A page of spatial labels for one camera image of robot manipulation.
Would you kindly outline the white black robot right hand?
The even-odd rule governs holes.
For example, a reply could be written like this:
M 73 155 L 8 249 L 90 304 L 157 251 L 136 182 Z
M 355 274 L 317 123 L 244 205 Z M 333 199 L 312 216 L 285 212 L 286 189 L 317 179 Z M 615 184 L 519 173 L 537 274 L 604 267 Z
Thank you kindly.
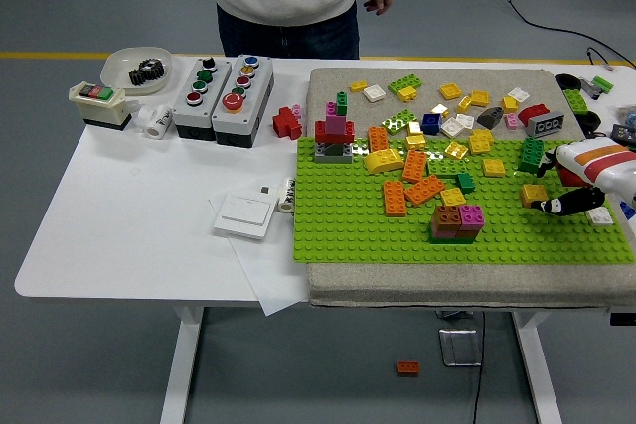
M 573 215 L 601 207 L 608 193 L 635 208 L 635 153 L 612 139 L 585 139 L 546 151 L 537 177 L 553 167 L 561 179 L 575 179 L 581 187 L 554 199 L 532 201 L 530 208 L 558 216 Z

